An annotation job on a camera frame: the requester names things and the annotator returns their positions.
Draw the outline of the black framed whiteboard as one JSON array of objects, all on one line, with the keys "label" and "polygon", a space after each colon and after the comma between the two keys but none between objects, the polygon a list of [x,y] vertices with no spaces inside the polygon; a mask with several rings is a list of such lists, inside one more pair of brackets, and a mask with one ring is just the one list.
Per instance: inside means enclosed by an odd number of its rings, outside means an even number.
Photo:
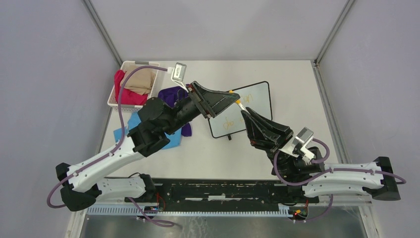
[{"label": "black framed whiteboard", "polygon": [[[262,81],[233,90],[241,96],[241,103],[265,118],[272,119],[272,107],[269,83]],[[246,130],[241,109],[237,104],[232,104],[220,115],[209,119],[210,132],[213,138],[229,136]]]}]

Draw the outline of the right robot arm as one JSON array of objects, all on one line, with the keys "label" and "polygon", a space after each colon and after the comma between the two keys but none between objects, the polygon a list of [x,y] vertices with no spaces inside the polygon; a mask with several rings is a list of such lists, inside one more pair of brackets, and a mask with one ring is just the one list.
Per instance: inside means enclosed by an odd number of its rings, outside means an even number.
[{"label": "right robot arm", "polygon": [[394,174],[390,159],[378,157],[362,164],[328,163],[330,149],[304,127],[299,133],[242,107],[251,146],[266,152],[272,174],[287,186],[292,202],[321,195],[369,195],[374,200],[398,201],[399,185],[406,180]]}]

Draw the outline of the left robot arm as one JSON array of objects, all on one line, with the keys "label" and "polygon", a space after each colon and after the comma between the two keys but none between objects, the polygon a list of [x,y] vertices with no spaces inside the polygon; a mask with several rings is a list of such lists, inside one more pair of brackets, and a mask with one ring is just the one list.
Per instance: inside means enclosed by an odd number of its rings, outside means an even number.
[{"label": "left robot arm", "polygon": [[194,118],[214,118],[240,99],[236,93],[210,90],[197,82],[187,86],[186,94],[173,107],[160,98],[148,99],[138,111],[140,123],[123,133],[114,147],[77,165],[59,164],[56,174],[64,207],[80,211],[98,201],[125,197],[152,201],[156,189],[149,175],[112,178],[110,174],[158,152],[170,142],[168,135]]}]

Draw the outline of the white orange marker pen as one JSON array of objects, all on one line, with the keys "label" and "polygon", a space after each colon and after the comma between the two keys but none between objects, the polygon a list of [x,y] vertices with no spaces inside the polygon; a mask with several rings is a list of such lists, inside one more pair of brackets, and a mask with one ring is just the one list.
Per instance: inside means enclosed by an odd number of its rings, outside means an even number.
[{"label": "white orange marker pen", "polygon": [[235,103],[238,105],[238,107],[239,107],[242,111],[246,111],[246,108],[243,106],[243,104],[240,102],[240,100],[237,100]]}]

